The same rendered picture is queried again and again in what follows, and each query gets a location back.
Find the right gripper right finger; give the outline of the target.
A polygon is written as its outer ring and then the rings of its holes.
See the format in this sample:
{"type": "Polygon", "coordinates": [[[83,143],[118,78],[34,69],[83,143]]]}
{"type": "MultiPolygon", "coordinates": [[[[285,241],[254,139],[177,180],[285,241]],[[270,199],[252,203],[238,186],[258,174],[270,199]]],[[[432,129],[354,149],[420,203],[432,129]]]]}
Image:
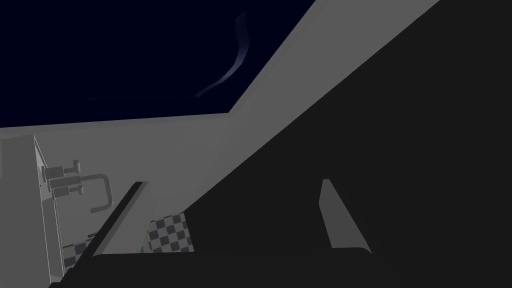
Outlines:
{"type": "Polygon", "coordinates": [[[318,205],[332,248],[361,248],[371,252],[353,217],[328,179],[322,181],[318,205]]]}

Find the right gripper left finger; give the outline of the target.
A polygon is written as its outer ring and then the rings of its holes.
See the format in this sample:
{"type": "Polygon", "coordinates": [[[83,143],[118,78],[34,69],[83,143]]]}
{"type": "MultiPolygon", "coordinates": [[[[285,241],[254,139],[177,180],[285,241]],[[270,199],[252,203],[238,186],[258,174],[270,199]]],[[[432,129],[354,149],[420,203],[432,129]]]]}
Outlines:
{"type": "Polygon", "coordinates": [[[152,186],[135,182],[83,252],[84,257],[137,254],[155,214],[152,186]]]}

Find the grey sink faucet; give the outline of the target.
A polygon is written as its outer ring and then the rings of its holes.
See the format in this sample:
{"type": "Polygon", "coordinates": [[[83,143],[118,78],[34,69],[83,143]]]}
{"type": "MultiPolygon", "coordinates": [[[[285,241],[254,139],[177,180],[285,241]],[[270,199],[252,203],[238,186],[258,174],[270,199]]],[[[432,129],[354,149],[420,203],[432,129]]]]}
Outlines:
{"type": "Polygon", "coordinates": [[[101,180],[104,184],[107,203],[91,208],[90,213],[94,214],[105,211],[113,205],[113,195],[109,177],[102,173],[81,176],[81,165],[78,160],[74,160],[73,167],[70,168],[64,168],[63,166],[46,167],[43,165],[40,167],[40,171],[42,180],[47,184],[48,191],[54,199],[68,196],[72,192],[83,195],[84,182],[101,180]]]}

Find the dark window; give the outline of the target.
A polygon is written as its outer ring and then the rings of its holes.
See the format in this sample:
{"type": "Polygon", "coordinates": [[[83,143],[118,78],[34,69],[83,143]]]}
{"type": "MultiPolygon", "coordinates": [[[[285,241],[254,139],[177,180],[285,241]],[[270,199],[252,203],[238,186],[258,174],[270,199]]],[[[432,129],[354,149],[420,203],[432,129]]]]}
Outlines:
{"type": "Polygon", "coordinates": [[[0,0],[0,128],[225,114],[315,0],[0,0]]]}

